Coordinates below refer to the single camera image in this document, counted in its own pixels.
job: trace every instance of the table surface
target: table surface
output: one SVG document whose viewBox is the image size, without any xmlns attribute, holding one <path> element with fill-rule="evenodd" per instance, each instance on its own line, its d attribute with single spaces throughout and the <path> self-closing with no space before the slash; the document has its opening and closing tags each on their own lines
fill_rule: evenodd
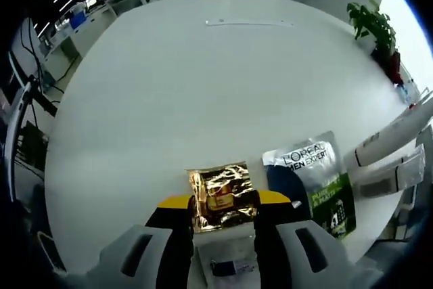
<svg viewBox="0 0 433 289">
<path fill-rule="evenodd" d="M 249 24 L 205 23 L 219 19 Z M 282 20 L 293 25 L 269 24 Z M 345 154 L 404 109 L 351 27 L 314 8 L 163 0 L 133 9 L 90 49 L 55 118 L 45 184 L 59 254 L 69 271 L 94 266 L 157 203 L 191 193 L 186 169 L 245 160 L 253 186 L 267 188 L 263 152 L 332 130 Z M 400 197 L 356 201 L 351 261 Z"/>
</svg>

